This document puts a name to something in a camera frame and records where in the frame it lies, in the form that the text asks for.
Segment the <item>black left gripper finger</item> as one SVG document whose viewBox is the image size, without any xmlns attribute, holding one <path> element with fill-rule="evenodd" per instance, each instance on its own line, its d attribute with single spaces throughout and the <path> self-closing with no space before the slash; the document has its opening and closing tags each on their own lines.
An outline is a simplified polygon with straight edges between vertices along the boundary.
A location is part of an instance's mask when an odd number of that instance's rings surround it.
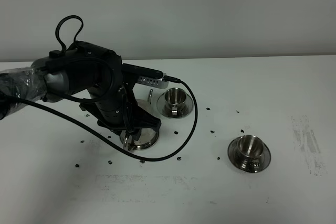
<svg viewBox="0 0 336 224">
<path fill-rule="evenodd" d="M 95 103 L 80 103 L 79 107 L 81 108 L 82 111 L 87 111 L 96 119 L 101 119 L 101 112 L 99 111 Z"/>
<path fill-rule="evenodd" d="M 135 129 L 152 129 L 155 132 L 160 130 L 161 120 L 142 108 L 133 109 L 133 118 Z"/>
</svg>

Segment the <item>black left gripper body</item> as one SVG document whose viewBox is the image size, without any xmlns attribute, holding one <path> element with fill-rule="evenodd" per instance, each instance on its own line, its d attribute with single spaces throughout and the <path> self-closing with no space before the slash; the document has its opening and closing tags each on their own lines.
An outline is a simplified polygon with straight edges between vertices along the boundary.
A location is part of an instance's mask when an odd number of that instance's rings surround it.
<svg viewBox="0 0 336 224">
<path fill-rule="evenodd" d="M 126 131 L 130 135 L 137 135 L 141 129 L 134 128 L 133 109 L 141 108 L 135 99 L 133 89 L 126 90 L 125 86 L 108 95 L 104 100 L 95 102 L 101 112 L 98 125 L 120 135 Z"/>
</svg>

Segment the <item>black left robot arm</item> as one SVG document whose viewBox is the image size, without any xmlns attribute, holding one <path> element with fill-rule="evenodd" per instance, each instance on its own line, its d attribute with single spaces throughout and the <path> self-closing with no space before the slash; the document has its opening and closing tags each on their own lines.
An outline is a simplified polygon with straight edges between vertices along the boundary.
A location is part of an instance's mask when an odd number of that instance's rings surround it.
<svg viewBox="0 0 336 224">
<path fill-rule="evenodd" d="M 116 134 L 158 132 L 160 119 L 141 108 L 133 87 L 140 77 L 161 79 L 163 73 L 122 62 L 113 50 L 78 41 L 66 51 L 54 50 L 28 68 L 1 72 L 1 118 L 25 107 L 13 98 L 79 103 L 98 125 Z"/>
</svg>

